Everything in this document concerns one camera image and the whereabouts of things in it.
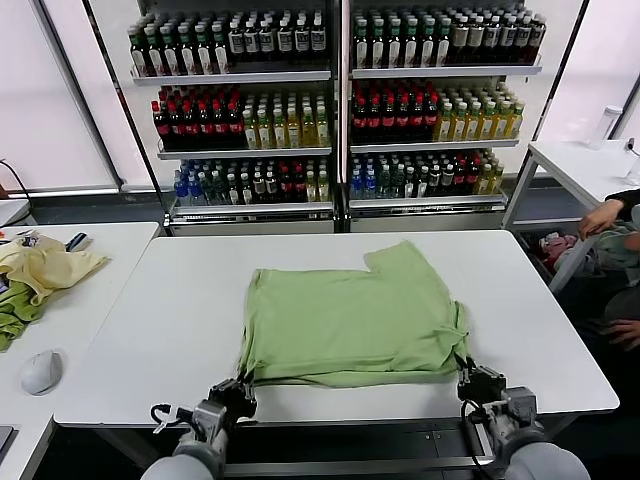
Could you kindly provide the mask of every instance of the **white desk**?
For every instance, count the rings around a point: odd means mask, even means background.
[[[543,167],[589,210],[600,205],[613,193],[637,188],[625,181],[627,172],[638,160],[633,153],[624,150],[625,143],[621,140],[608,141],[600,150],[587,148],[581,142],[530,143],[530,155],[522,167],[518,184],[502,220],[502,228],[509,230],[513,227],[524,194],[538,166]],[[564,288],[596,240],[597,236],[593,236],[576,244],[549,284],[552,292],[557,293]]]
[[[151,242],[65,389],[55,421],[151,426],[153,404],[195,405],[212,385],[234,376],[256,268],[364,269],[364,253],[403,239],[414,242],[466,305],[472,355],[505,373],[510,386],[532,389],[539,412],[617,408],[616,394],[509,232],[192,237]],[[455,381],[260,387],[256,418],[455,417]]]
[[[0,226],[19,220],[26,215],[28,211],[28,200],[22,198],[0,200]],[[16,225],[36,225],[36,221],[29,215]]]
[[[0,425],[18,429],[7,456],[0,462],[0,478],[31,478],[53,431],[54,406],[68,388],[87,348],[152,238],[157,223],[38,226],[38,232],[63,243],[85,232],[93,239],[87,250],[110,261],[67,291],[54,294],[43,317],[29,325],[9,349],[0,353]],[[11,238],[25,227],[4,228]],[[20,388],[19,371],[33,355],[54,349],[62,353],[64,376],[47,395],[33,397]]]

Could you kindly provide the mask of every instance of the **white mouse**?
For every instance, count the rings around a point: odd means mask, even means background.
[[[60,355],[46,350],[31,357],[22,368],[22,389],[31,395],[40,395],[57,385],[61,377]]]

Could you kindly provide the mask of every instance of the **table leg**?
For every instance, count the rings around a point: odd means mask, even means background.
[[[132,430],[124,428],[96,428],[93,431],[142,470],[146,470],[153,462],[160,458],[158,451]]]
[[[524,195],[529,188],[531,180],[533,180],[533,176],[536,174],[537,168],[538,163],[535,161],[534,155],[531,152],[528,152],[524,159],[524,166],[520,172],[520,176],[518,177],[518,183],[516,183],[516,188],[513,191],[513,195],[511,195],[509,205],[507,205],[507,211],[502,218],[503,230],[510,230],[513,226],[513,222],[516,219],[516,213],[520,208],[522,200],[524,200]]]
[[[589,249],[591,249],[597,239],[598,236],[594,235],[587,238],[585,241],[579,240],[578,243],[575,244],[573,249],[571,249],[569,256],[562,262],[560,270],[556,272],[555,276],[551,280],[549,290],[555,294],[564,288],[584,259],[584,256],[587,254]]]

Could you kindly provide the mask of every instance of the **green t-shirt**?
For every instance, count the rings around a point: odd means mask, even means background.
[[[365,255],[370,271],[257,270],[239,372],[260,384],[355,387],[450,374],[467,356],[463,305],[403,241]]]

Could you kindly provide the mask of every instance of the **person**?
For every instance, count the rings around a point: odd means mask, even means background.
[[[581,220],[580,238],[602,233],[616,220],[631,220],[631,209],[636,205],[640,205],[640,189],[608,196]],[[640,232],[629,235],[624,245],[640,252]],[[635,408],[640,394],[633,378],[640,362],[640,284],[613,296],[601,317],[574,321],[574,325],[618,393],[622,406]]]

